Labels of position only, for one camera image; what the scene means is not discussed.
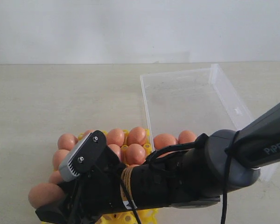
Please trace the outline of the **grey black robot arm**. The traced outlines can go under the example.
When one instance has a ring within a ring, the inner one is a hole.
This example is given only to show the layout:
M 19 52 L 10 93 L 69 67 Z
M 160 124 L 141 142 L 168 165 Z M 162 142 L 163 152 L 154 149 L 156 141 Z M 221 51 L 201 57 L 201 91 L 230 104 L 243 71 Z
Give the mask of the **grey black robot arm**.
M 151 153 L 136 167 L 122 163 L 96 130 L 62 161 L 61 195 L 35 212 L 53 224 L 93 224 L 104 214 L 222 202 L 224 223 L 227 194 L 253 185 L 261 167 L 279 161 L 280 103 L 240 131 L 201 134 Z

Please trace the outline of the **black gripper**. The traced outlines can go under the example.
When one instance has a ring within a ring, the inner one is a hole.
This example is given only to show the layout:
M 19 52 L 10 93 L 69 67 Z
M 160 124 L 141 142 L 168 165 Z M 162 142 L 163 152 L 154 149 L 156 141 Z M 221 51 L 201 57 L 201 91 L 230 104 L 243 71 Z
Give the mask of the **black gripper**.
M 219 196 L 203 196 L 187 185 L 181 172 L 185 154 L 174 152 L 155 160 L 150 155 L 143 165 L 128 167 L 108 150 L 101 165 L 60 185 L 66 196 L 35 213 L 46 223 L 94 224 L 109 213 L 217 204 Z

